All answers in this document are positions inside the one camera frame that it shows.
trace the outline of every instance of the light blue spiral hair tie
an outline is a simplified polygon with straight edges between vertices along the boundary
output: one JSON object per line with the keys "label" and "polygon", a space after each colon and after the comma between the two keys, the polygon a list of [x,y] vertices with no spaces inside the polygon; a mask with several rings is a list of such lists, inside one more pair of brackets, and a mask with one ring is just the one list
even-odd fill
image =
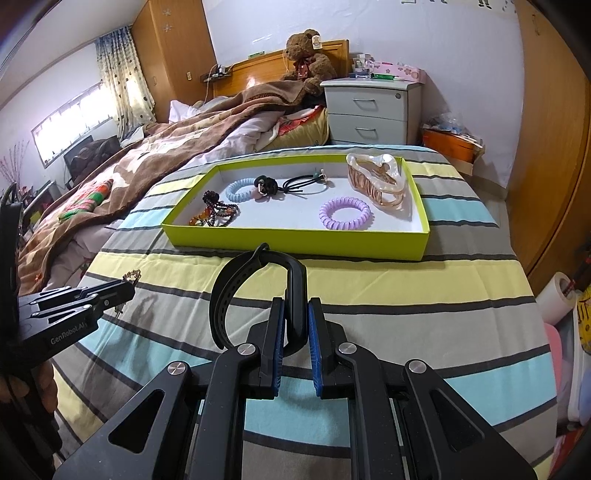
{"label": "light blue spiral hair tie", "polygon": [[[230,202],[234,203],[240,203],[250,200],[252,198],[252,193],[255,191],[254,184],[255,179],[237,180],[228,185],[228,187],[226,188],[226,197],[228,197],[228,200],[230,200]],[[238,190],[240,190],[241,188],[248,186],[251,186],[252,189],[247,190],[245,192],[237,193]]]}

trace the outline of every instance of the window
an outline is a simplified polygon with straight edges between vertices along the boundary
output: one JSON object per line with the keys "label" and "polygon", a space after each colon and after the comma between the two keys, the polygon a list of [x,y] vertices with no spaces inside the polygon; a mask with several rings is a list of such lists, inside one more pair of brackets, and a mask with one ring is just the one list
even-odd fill
{"label": "window", "polygon": [[111,118],[112,99],[98,83],[63,105],[33,129],[43,167],[75,144],[89,130]]}

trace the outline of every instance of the tape roll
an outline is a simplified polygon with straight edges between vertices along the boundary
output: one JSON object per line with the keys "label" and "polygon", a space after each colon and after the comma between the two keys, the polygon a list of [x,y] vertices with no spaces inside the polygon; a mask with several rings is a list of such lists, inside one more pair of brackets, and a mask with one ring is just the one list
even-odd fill
{"label": "tape roll", "polygon": [[569,285],[570,279],[562,272],[556,272],[554,277],[536,298],[538,308],[544,319],[544,323],[556,325],[570,312],[577,303],[575,292],[570,292],[565,297],[562,291]]}

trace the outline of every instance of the blue gripper pad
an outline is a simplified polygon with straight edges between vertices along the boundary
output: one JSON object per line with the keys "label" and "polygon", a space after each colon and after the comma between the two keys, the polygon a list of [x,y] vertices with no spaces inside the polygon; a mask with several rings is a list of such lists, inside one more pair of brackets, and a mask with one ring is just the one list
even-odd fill
{"label": "blue gripper pad", "polygon": [[316,319],[314,318],[314,309],[312,303],[308,302],[308,342],[310,343],[310,360],[312,362],[312,379],[316,396],[322,395],[322,358],[320,356],[320,344],[318,341],[318,331],[316,330]]}
{"label": "blue gripper pad", "polygon": [[273,355],[273,394],[279,394],[279,386],[281,385],[281,367],[283,366],[283,339],[285,338],[285,301],[281,302],[281,311],[279,318],[281,319],[281,328],[277,329],[277,337],[275,337],[275,355]]}

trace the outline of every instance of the curtain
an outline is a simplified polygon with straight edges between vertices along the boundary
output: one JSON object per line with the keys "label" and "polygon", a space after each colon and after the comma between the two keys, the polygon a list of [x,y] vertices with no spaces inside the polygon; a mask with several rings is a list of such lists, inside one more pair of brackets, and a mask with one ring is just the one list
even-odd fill
{"label": "curtain", "polygon": [[129,27],[115,30],[95,41],[103,84],[112,97],[112,116],[123,140],[138,126],[155,121],[154,99],[139,66]]}

